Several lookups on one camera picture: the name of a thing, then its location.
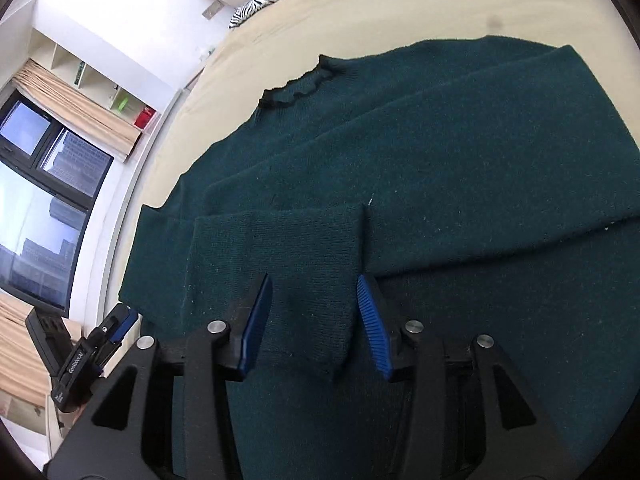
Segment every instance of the blue gripper pad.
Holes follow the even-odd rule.
[[[376,362],[376,368],[384,375],[386,380],[389,380],[393,373],[389,336],[386,333],[385,325],[376,304],[375,294],[372,291],[373,287],[377,289],[378,286],[375,283],[371,285],[369,283],[370,280],[374,280],[374,278],[364,274],[358,277],[358,308],[360,309],[364,329],[367,332],[369,347]]]
[[[260,286],[260,291],[255,298],[254,307],[249,316],[244,333],[242,334],[242,357],[238,365],[238,371],[243,377],[254,369],[258,359],[260,344],[264,329],[267,326],[273,299],[273,283],[268,274],[265,274]]]
[[[134,325],[134,323],[138,320],[137,311],[135,311],[131,307],[126,307],[126,309],[129,311],[129,314],[120,323],[120,326],[118,327],[116,332],[114,332],[113,335],[111,336],[111,338],[109,339],[109,341],[112,342],[112,343],[120,343],[122,341],[122,339],[124,338],[124,336],[127,335],[127,332],[131,329],[131,327]]]

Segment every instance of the bed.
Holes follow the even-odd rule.
[[[283,0],[212,56],[130,203],[110,288],[119,288],[141,206],[161,206],[180,175],[249,118],[264,89],[311,70],[320,54],[352,58],[488,34],[573,46],[640,142],[640,50],[610,0]]]

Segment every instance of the skyscraper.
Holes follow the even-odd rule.
[[[44,301],[65,306],[75,250],[75,244],[63,240],[58,254],[27,238],[22,253],[13,258],[7,281]]]
[[[47,171],[65,184],[93,196],[109,159],[109,155],[67,131],[63,148]]]
[[[14,266],[15,253],[0,245],[0,283],[9,280]]]
[[[62,202],[62,200],[52,198],[51,203],[49,204],[49,216],[65,225],[68,225],[69,227],[72,227],[76,231],[81,231],[86,214],[82,211],[78,211],[75,207]]]

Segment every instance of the curtain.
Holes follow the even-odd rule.
[[[131,153],[140,136],[135,126],[94,103],[32,59],[14,76],[13,82],[49,112],[124,157]]]
[[[31,309],[31,305],[0,290],[0,390],[44,407],[51,384],[24,325]],[[65,319],[65,325],[72,339],[78,340],[80,324]]]

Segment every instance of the green object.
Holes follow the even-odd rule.
[[[127,106],[127,103],[129,102],[129,96],[125,95],[122,98],[122,101],[120,101],[120,104],[118,105],[118,111],[121,112],[124,110],[124,107]]]
[[[84,68],[86,67],[86,63],[81,61],[78,63],[78,70],[76,71],[76,79],[74,80],[74,85],[78,86],[80,84],[80,80],[82,79],[82,73],[84,72]]]
[[[247,480],[385,476],[403,386],[370,357],[363,270],[429,330],[491,334],[585,464],[640,386],[639,213],[638,148],[571,47],[321,56],[142,209],[120,299],[181,336],[270,273],[228,386]]]

